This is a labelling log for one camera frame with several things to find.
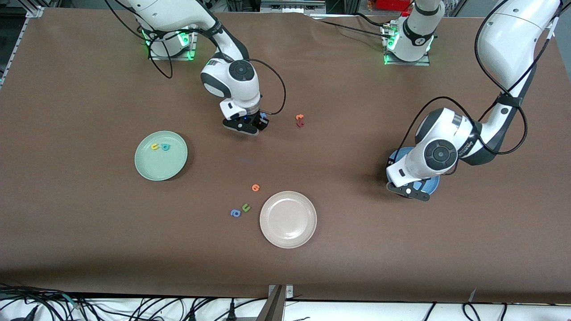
light green plate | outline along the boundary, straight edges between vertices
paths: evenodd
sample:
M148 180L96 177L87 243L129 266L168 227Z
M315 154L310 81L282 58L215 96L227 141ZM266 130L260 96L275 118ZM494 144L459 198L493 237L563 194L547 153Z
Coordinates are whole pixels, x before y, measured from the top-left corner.
M159 149L152 150L151 145ZM171 147L164 151L161 144ZM145 137L135 152L135 167L142 177L150 180L165 180L176 175L184 167L188 149L184 139L172 131L157 131Z

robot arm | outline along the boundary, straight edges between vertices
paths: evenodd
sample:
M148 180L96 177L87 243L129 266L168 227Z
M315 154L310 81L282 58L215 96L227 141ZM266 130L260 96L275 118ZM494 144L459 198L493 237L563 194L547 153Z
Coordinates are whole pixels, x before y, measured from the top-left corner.
M216 46L216 52L200 73L202 84L211 94L224 98L220 109L226 128L257 135L268 120L260 115L258 74L248 50L200 2L196 0L128 0L142 17L143 28L176 31L197 25L201 34Z
M535 44L559 5L559 0L509 0L482 28L478 42L482 63L504 87L513 86L533 63ZM534 70L510 90L520 103L533 73ZM458 159L471 165L492 161L495 154L482 146L478 136L491 149L500 149L517 111L509 100L505 95L498 97L487 123L472 123L467 117L446 108L432 111L416 132L417 145L387 167L389 180L400 187L443 174Z
M411 14L396 21L398 34L387 49L398 59L419 60L428 51L443 16L444 2L441 0L416 0Z

beige plate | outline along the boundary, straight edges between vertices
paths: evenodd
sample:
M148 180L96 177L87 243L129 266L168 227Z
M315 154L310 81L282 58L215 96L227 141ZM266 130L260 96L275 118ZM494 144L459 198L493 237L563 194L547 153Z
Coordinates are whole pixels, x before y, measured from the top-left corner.
M292 191L270 197L260 212L260 228L270 243L295 248L307 242L317 226L317 213L311 201Z

plate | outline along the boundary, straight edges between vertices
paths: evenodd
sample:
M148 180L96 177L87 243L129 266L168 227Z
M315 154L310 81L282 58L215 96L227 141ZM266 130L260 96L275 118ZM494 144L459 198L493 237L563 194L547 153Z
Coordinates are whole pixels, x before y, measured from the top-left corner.
M399 151L399 156L397 157L397 159L395 159L395 154L396 154L396 150L395 150L391 154L391 156L389 156L389 158L395 159L395 162L398 162L401 158L404 157L404 155L407 155L412 149L413 149L413 147L401 148ZM434 191L436 191L436 188L438 187L438 183L440 183L440 175L436 175L434 177L427 179L426 183L424 183L424 186L420 190L427 193L428 195L432 195L432 193L434 193ZM417 190L420 188L421 185L422 185L421 182L413 182L412 183L412 186Z
M315 232L317 213L311 201L293 191L270 197L260 212L260 228L270 243L281 248L305 244Z
M158 144L157 150L151 149ZM164 151L161 146L170 147ZM135 152L135 168L142 177L149 180L165 180L176 175L184 167L188 149L186 142L172 131L157 131L145 137Z

brown tabletop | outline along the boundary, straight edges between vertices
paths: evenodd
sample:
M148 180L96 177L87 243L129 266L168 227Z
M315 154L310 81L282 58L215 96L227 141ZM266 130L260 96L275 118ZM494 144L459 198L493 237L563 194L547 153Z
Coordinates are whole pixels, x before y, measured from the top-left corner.
M374 36L301 14L219 16L287 85L285 109L258 137L222 127L220 100L199 79L214 51L204 38L169 80L107 10L46 9L30 22L0 91L1 279L217 296L292 283L304 298L366 300L465 301L477 287L479 301L569 302L571 86L555 43L524 104L522 148L460 163L424 203L385 189L385 161L431 98L476 116L493 101L473 55L480 19L443 19L432 65L409 67L383 65ZM276 110L281 85L255 67L262 108ZM429 110L442 106L453 107ZM133 156L159 130L191 152L174 179L151 182ZM518 116L504 148L521 130ZM315 234L293 250L259 227L262 204L284 190L317 210ZM244 203L252 210L231 217Z

